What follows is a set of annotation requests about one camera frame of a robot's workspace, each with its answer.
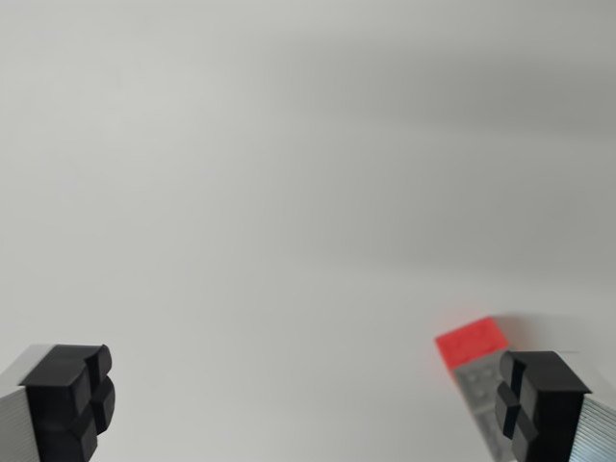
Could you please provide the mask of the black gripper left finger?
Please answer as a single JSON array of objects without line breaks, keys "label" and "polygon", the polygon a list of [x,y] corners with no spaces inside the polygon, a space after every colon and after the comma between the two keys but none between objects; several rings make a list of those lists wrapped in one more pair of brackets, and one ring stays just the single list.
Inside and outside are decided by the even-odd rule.
[{"label": "black gripper left finger", "polygon": [[32,345],[1,372],[1,459],[91,460],[116,407],[105,345]]}]

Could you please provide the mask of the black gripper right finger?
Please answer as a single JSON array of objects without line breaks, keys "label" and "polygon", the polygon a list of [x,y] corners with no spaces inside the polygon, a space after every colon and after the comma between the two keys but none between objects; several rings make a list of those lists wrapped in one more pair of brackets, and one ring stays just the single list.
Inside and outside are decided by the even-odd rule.
[{"label": "black gripper right finger", "polygon": [[575,352],[506,351],[495,411],[518,461],[613,461],[615,384]]}]

